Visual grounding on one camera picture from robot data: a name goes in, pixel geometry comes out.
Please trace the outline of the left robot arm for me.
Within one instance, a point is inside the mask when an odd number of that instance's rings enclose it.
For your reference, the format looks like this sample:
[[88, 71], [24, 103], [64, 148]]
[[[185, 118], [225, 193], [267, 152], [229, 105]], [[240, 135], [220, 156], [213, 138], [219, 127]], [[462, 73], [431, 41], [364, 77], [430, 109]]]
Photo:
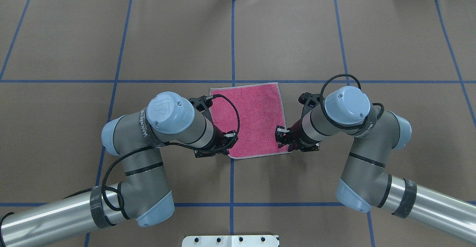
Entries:
[[196, 158], [229, 154], [239, 128], [222, 132], [212, 120], [213, 100], [222, 94], [185, 99], [162, 92], [148, 106], [108, 122], [102, 144], [116, 160], [99, 185], [62, 200], [1, 219], [2, 247], [44, 247], [134, 219], [140, 227], [159, 224], [174, 211], [173, 194], [160, 149], [190, 149]]

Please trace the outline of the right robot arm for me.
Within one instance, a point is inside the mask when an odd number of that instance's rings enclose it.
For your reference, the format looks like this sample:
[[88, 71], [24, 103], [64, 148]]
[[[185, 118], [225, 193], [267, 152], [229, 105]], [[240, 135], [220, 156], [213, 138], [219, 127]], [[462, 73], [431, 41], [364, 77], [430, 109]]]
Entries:
[[277, 126], [278, 147], [287, 151], [318, 151], [320, 143], [337, 133], [354, 141], [335, 196], [355, 211], [381, 208], [398, 218], [409, 218], [475, 243], [475, 206], [386, 173], [393, 150], [409, 142], [408, 120], [371, 103], [359, 87], [344, 86], [324, 97], [303, 93], [301, 118], [285, 128]]

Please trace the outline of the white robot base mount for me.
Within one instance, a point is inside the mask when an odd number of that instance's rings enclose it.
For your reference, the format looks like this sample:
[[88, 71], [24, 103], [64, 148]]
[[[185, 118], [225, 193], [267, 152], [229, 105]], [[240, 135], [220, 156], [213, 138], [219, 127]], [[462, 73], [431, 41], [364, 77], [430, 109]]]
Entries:
[[182, 247], [280, 247], [278, 235], [190, 235]]

